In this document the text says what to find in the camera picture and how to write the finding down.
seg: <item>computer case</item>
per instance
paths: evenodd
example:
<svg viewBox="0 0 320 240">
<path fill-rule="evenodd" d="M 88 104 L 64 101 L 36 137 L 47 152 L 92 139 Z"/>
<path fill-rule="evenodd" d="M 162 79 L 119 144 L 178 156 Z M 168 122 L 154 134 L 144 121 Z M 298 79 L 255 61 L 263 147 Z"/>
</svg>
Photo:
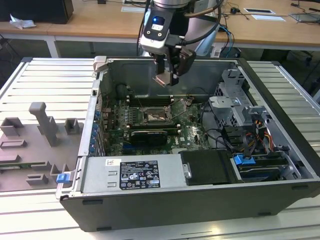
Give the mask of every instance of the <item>computer case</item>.
<svg viewBox="0 0 320 240">
<path fill-rule="evenodd" d="M 22 20 L 66 24 L 74 12 L 72 0 L 0 0 L 0 21 L 10 14 Z"/>
</svg>

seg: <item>white paper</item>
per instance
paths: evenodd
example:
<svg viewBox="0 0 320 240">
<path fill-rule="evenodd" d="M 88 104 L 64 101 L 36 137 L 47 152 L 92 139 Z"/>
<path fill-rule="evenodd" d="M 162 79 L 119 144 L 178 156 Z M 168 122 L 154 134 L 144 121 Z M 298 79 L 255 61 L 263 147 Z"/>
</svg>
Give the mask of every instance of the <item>white paper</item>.
<svg viewBox="0 0 320 240">
<path fill-rule="evenodd" d="M 251 16 L 256 20 L 280 21 L 280 22 L 286 21 L 280 16 L 268 16 L 268 15 L 251 15 Z"/>
<path fill-rule="evenodd" d="M 107 158 L 105 160 L 106 166 L 120 166 L 121 158 Z"/>
<path fill-rule="evenodd" d="M 10 24 L 20 30 L 22 30 L 23 28 L 34 28 L 37 26 L 32 20 L 21 20 L 21 19 L 15 18 L 11 14 L 10 14 L 10 17 L 11 17 Z"/>
</svg>

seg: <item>sticker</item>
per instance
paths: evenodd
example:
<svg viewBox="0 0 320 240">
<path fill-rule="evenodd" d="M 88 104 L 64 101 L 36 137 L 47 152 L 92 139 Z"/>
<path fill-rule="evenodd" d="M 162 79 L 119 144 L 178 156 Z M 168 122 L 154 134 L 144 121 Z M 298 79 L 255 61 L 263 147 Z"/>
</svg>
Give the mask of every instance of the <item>sticker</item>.
<svg viewBox="0 0 320 240">
<path fill-rule="evenodd" d="M 120 189 L 160 188 L 158 161 L 128 161 L 120 164 Z"/>
<path fill-rule="evenodd" d="M 105 160 L 106 166 L 120 166 L 120 163 L 121 163 L 121 158 L 115 158 L 115 159 L 107 158 Z"/>
</svg>

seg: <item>table leg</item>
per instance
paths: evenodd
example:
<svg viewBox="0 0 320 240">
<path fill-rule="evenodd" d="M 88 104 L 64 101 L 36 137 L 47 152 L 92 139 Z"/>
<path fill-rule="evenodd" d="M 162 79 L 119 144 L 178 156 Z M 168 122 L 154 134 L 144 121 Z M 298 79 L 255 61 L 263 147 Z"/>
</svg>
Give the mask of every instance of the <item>table leg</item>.
<svg viewBox="0 0 320 240">
<path fill-rule="evenodd" d="M 95 44 L 92 41 L 89 42 L 89 47 L 90 47 L 90 53 L 95 54 L 96 53 Z"/>
<path fill-rule="evenodd" d="M 48 38 L 46 38 L 45 41 L 46 41 L 46 44 L 47 44 L 48 49 L 50 51 L 51 57 L 52 58 L 60 58 L 61 55 L 60 55 L 60 51 L 58 49 L 55 37 L 54 36 L 48 36 Z"/>
</svg>

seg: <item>blue tab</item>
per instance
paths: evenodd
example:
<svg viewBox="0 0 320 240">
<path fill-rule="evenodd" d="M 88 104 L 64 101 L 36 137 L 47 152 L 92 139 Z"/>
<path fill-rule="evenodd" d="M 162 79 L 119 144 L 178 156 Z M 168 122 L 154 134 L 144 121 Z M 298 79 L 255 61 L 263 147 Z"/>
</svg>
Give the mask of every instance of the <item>blue tab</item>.
<svg viewBox="0 0 320 240">
<path fill-rule="evenodd" d="M 254 160 L 253 157 L 251 158 L 244 158 L 243 154 L 238 154 L 233 157 L 233 160 L 236 165 L 245 165 L 245 164 L 256 164 L 256 161 Z"/>
<path fill-rule="evenodd" d="M 69 184 L 70 183 L 70 173 L 60 173 L 56 177 L 57 184 Z"/>
</svg>

